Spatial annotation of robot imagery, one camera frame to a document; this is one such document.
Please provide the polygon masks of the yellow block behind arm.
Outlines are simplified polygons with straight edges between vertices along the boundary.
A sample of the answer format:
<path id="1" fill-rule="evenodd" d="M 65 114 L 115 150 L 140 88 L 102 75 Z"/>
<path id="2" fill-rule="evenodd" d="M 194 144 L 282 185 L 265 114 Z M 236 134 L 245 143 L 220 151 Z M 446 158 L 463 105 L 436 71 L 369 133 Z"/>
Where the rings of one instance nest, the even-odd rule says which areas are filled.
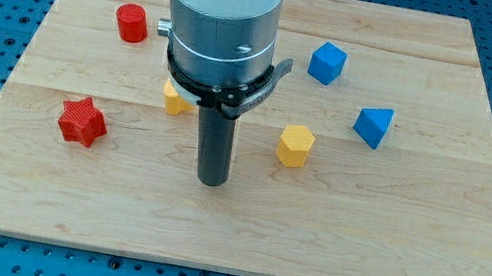
<path id="1" fill-rule="evenodd" d="M 165 112 L 170 116 L 177 116 L 180 113 L 191 112 L 195 108 L 194 105 L 189 104 L 189 102 L 180 96 L 178 91 L 175 90 L 170 79 L 167 79 L 164 83 L 163 96 Z"/>

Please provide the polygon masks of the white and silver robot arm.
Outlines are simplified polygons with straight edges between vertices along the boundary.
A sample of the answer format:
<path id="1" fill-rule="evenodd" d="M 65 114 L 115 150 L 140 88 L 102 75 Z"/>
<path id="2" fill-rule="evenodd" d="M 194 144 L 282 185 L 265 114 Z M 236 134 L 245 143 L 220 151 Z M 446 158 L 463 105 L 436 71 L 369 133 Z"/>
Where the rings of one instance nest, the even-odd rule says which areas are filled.
<path id="1" fill-rule="evenodd" d="M 250 83 L 272 63 L 282 0 L 170 0 L 171 63 L 202 85 Z"/>

